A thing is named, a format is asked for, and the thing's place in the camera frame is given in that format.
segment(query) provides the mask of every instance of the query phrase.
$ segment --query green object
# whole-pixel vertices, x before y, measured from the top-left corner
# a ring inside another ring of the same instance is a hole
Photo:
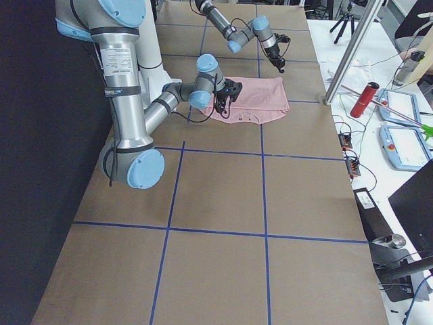
[[[429,127],[428,125],[423,124],[421,128],[426,133],[426,141],[433,136],[433,127]]]

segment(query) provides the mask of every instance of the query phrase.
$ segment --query tripod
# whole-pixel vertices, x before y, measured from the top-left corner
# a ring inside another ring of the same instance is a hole
[[[334,44],[338,43],[338,40],[343,35],[344,29],[346,28],[347,22],[349,20],[350,20],[350,30],[352,32],[351,35],[353,35],[353,33],[354,33],[354,31],[355,31],[355,18],[351,14],[352,8],[353,8],[353,3],[352,3],[352,1],[349,1],[349,4],[347,5],[347,13],[344,16],[342,16],[340,18],[340,20],[337,22],[337,24],[335,24],[334,27],[332,27],[331,30],[329,31],[332,33],[337,28],[337,26],[339,24],[341,24],[341,22],[343,22],[343,26],[341,27],[340,32],[338,32],[338,35],[337,35],[336,40],[334,41]]]

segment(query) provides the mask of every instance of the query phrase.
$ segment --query folded cloth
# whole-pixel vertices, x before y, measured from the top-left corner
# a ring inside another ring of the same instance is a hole
[[[242,90],[236,102],[230,105],[229,118],[225,119],[216,111],[211,118],[226,123],[251,122],[263,124],[277,120],[286,115],[290,110],[286,93],[283,88],[282,78],[258,79],[228,77],[237,83],[242,83]],[[204,115],[212,113],[213,98],[209,105],[201,110]]]

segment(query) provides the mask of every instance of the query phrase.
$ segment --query red cylinder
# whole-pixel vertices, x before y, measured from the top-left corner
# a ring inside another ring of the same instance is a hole
[[[377,83],[368,83],[361,96],[359,96],[357,103],[350,111],[350,115],[356,118],[360,117],[368,104],[370,104],[378,89],[379,85]]]

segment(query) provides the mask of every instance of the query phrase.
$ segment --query black curtain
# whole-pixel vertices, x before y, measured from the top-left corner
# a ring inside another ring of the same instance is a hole
[[[54,1],[2,1],[0,324],[29,324],[111,127],[104,86]]]

